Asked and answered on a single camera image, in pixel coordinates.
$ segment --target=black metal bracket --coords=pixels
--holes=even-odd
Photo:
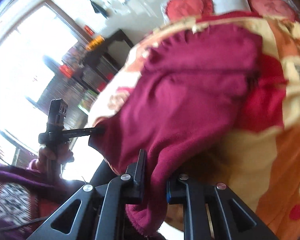
[[[278,240],[224,183],[203,185],[186,174],[174,175],[167,202],[183,204],[185,240]]]
[[[55,211],[27,240],[122,239],[125,204],[141,203],[146,151],[137,163],[108,184],[86,184]]]
[[[38,142],[46,145],[54,153],[57,153],[57,146],[66,143],[70,138],[81,137],[91,134],[103,134],[105,129],[103,127],[93,127],[85,129],[63,130],[64,119],[66,118],[68,105],[62,99],[54,99],[51,101],[47,130],[39,134]],[[54,184],[56,180],[60,179],[61,164],[56,160],[47,159],[47,180],[50,184]]]

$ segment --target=red container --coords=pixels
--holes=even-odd
[[[85,30],[86,33],[89,34],[90,36],[93,36],[94,33],[95,33],[88,25],[85,25],[85,26],[84,26],[84,30]]]
[[[61,65],[59,69],[67,78],[71,78],[74,72],[69,66],[65,64]]]

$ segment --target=black cable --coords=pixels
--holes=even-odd
[[[26,222],[22,225],[19,225],[19,226],[13,225],[13,226],[5,227],[5,228],[0,228],[0,232],[7,232],[7,231],[23,228],[23,227],[26,227],[28,225],[31,225],[31,224],[34,224],[34,223],[37,223],[37,222],[40,222],[40,221],[45,221],[47,218],[48,217],[36,218],[36,219],[32,219],[32,220],[30,220],[30,221],[28,221],[28,222]]]

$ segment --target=maroon fleece blanket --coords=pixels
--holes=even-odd
[[[232,128],[261,48],[262,37],[232,24],[167,38],[150,50],[122,109],[101,123],[105,134],[90,137],[90,146],[119,173],[147,150],[144,202],[126,206],[140,233],[151,235],[162,224],[171,174]]]

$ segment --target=pink sleeve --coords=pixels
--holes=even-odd
[[[36,165],[35,165],[36,160],[37,160],[37,159],[33,159],[32,161],[30,161],[30,163],[29,163],[29,165],[28,165],[28,167],[27,167],[27,170],[39,172],[39,171],[37,170]]]

